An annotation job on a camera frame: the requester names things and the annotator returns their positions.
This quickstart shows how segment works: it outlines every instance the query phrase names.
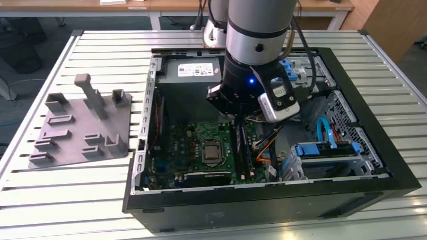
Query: gray cable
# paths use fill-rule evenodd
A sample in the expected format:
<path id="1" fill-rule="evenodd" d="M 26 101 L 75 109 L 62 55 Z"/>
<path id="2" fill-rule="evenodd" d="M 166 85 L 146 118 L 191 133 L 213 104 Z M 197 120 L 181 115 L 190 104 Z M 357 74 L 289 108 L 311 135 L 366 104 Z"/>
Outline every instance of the gray cable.
<path id="1" fill-rule="evenodd" d="M 46 81 L 46 79 L 27 79 L 27 80 L 18 81 L 18 82 L 10 84 L 8 86 L 12 87 L 12 86 L 15 86 L 18 84 L 22 84 L 22 83 L 26 83 L 26 82 L 37 82 L 37 81 Z"/>

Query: blue latch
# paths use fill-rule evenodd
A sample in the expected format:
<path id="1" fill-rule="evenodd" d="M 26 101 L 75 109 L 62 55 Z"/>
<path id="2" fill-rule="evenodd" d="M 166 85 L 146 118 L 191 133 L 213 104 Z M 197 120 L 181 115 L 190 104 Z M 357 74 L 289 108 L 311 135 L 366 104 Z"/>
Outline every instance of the blue latch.
<path id="1" fill-rule="evenodd" d="M 293 62 L 290 62 L 287 59 L 285 59 L 283 61 L 281 61 L 281 64 L 283 65 L 289 79 L 291 81 L 297 81 L 299 79 L 299 76 L 294 72 Z"/>
<path id="2" fill-rule="evenodd" d="M 295 150 L 297 150 L 297 155 L 298 155 L 298 156 L 303 156 L 303 155 L 305 155 L 305 151 L 303 151 L 302 146 L 297 146 L 297 147 L 295 147 Z"/>
<path id="3" fill-rule="evenodd" d="M 359 143 L 353 142 L 351 145 L 353 145 L 354 151 L 357 152 L 357 154 L 359 154 L 362 152 Z"/>
<path id="4" fill-rule="evenodd" d="M 321 155 L 319 148 L 317 144 L 305 144 L 301 145 L 302 150 L 305 151 L 305 156 Z"/>

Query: motherboard chip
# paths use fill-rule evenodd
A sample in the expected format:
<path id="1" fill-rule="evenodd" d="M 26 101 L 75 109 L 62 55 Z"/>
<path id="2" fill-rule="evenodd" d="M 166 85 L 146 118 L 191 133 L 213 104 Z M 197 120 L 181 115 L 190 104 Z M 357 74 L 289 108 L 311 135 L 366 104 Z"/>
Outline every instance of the motherboard chip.
<path id="1" fill-rule="evenodd" d="M 206 146 L 205 147 L 205 159 L 206 160 L 219 160 L 219 147 L 218 146 Z"/>
<path id="2" fill-rule="evenodd" d="M 223 162 L 223 150 L 219 141 L 205 141 L 202 143 L 202 162 L 209 165 L 218 165 Z"/>

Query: black cable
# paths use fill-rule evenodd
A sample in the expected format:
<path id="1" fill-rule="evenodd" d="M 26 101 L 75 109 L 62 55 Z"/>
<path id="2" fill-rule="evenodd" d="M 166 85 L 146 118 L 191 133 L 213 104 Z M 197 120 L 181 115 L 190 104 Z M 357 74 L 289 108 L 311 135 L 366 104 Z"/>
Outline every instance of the black cable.
<path id="1" fill-rule="evenodd" d="M 207 10 L 209 10 L 209 17 L 210 17 L 210 19 L 211 19 L 211 22 L 214 23 L 214 27 L 215 27 L 215 28 L 219 28 L 221 24 L 219 24 L 219 22 L 215 20 L 214 13 L 213 13 L 213 0 L 209 0 Z"/>
<path id="2" fill-rule="evenodd" d="M 302 16 L 303 16 L 303 5 L 302 5 L 302 1 L 298 0 L 298 6 L 299 6 L 299 11 L 298 11 L 298 22 L 302 22 Z"/>
<path id="3" fill-rule="evenodd" d="M 279 122 L 279 123 L 275 125 L 275 127 L 274 127 L 271 133 L 269 134 L 269 136 L 265 137 L 265 139 L 261 140 L 258 144 L 255 144 L 255 147 L 258 147 L 258 146 L 261 146 L 262 144 L 265 144 L 266 142 L 269 142 L 270 139 L 273 139 L 273 138 L 279 134 L 279 132 L 281 132 L 283 126 L 285 126 L 285 123 L 286 123 L 287 121 L 289 121 L 289 118 L 285 119 L 282 122 Z"/>
<path id="4" fill-rule="evenodd" d="M 310 65 L 311 65 L 311 72 L 313 72 L 313 76 L 311 76 L 311 85 L 310 85 L 310 93 L 314 92 L 315 86 L 317 86 L 317 79 L 318 79 L 318 71 L 317 71 L 317 64 L 315 64 L 315 58 L 314 55 L 310 51 L 310 47 L 307 44 L 307 40 L 302 31 L 302 27 L 299 22 L 297 21 L 295 16 L 293 16 L 293 27 L 297 29 L 298 34 L 299 34 L 299 38 L 302 41 L 302 44 L 305 46 L 306 52 L 307 52 L 307 56 L 309 56 L 309 61 L 310 61 Z"/>
<path id="5" fill-rule="evenodd" d="M 203 8 L 202 8 L 202 14 L 201 14 L 201 20 L 199 20 L 199 26 L 203 25 L 203 13 L 206 11 L 207 3 L 209 3 L 209 0 L 205 0 Z"/>
<path id="6" fill-rule="evenodd" d="M 198 17 L 195 19 L 195 23 L 190 27 L 191 31 L 197 30 L 197 28 L 203 24 L 203 12 L 206 11 L 207 3 L 209 3 L 209 0 L 205 0 L 205 3 L 203 3 L 203 0 L 199 0 L 199 12 L 198 12 Z"/>

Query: trash bin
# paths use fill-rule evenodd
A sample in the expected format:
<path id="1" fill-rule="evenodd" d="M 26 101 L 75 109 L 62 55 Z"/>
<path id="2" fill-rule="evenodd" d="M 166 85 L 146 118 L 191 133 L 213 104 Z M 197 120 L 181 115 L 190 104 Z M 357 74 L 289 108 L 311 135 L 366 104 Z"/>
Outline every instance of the trash bin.
<path id="1" fill-rule="evenodd" d="M 7 21 L 17 31 L 27 34 L 26 42 L 29 44 L 37 45 L 49 39 L 37 17 L 8 17 Z"/>
<path id="2" fill-rule="evenodd" d="M 27 35 L 18 31 L 0 32 L 0 58 L 19 74 L 31 74 L 43 66 L 38 52 L 26 39 Z"/>

